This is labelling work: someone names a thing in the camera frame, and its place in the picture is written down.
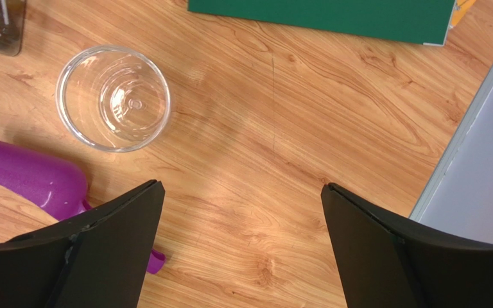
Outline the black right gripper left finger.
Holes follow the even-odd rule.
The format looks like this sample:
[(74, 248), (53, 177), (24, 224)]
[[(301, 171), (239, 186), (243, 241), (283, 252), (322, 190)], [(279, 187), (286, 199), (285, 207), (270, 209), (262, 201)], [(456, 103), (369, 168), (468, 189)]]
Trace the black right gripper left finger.
[(150, 180), (0, 243), (0, 307), (136, 307), (164, 196)]

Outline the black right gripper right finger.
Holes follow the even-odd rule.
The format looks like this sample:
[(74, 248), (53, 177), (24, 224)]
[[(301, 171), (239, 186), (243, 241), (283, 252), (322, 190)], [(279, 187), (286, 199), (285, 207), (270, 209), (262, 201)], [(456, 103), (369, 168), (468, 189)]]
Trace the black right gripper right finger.
[(349, 307), (493, 307), (493, 244), (427, 227), (335, 183), (321, 199)]

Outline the purple plastic scoop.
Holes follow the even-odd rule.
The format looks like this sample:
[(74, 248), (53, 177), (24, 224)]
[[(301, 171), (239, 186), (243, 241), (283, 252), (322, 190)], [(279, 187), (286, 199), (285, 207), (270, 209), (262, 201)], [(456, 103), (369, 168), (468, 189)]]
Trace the purple plastic scoop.
[(75, 163), (0, 141), (0, 185), (63, 221), (92, 209)]

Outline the clear plastic cup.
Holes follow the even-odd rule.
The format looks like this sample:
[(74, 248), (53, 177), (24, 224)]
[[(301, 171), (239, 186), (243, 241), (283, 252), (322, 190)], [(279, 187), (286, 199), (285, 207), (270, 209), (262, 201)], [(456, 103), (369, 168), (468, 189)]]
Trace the clear plastic cup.
[(173, 109), (169, 85), (156, 64), (116, 45), (74, 55), (56, 81), (55, 103), (74, 138), (113, 153), (152, 143), (168, 126)]

